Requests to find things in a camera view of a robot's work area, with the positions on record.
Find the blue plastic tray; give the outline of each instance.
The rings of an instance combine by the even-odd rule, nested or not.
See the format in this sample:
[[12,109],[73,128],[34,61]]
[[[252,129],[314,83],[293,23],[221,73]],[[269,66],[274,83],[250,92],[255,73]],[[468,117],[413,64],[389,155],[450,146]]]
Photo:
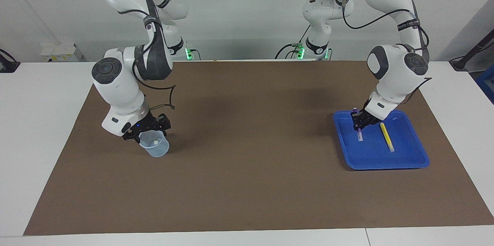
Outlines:
[[383,121],[395,152],[389,151],[379,124],[367,126],[359,142],[353,130],[352,111],[333,116],[346,163],[355,170],[417,169],[429,165],[429,157],[418,139],[409,118],[395,110]]

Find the brown table mat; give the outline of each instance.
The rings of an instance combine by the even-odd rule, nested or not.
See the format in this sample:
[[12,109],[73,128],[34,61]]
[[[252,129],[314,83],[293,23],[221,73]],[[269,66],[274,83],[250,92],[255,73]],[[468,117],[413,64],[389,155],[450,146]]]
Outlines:
[[153,82],[178,85],[177,109],[155,111],[173,127],[162,158],[101,128],[109,105],[93,88],[24,234],[494,224],[420,93],[400,109],[428,168],[346,165],[332,114],[376,83],[364,62],[175,63]]

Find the yellow marker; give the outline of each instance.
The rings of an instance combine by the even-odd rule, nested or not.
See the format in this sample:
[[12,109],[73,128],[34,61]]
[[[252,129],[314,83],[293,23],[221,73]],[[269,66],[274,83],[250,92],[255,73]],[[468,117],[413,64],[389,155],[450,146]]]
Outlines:
[[390,152],[395,152],[395,148],[393,146],[393,143],[391,142],[391,138],[389,137],[388,130],[386,130],[386,126],[384,123],[380,123],[379,126],[381,126],[382,133],[384,134],[384,138],[386,140],[386,143],[388,144],[389,151]]

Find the white table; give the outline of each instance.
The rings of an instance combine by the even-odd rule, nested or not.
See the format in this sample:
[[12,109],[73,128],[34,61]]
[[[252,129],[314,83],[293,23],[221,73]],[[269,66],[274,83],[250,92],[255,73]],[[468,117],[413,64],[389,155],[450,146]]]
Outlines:
[[[0,74],[0,246],[494,245],[494,226],[22,237],[91,88],[92,65],[23,63]],[[420,90],[493,213],[494,105],[448,63],[431,63],[429,76]]]

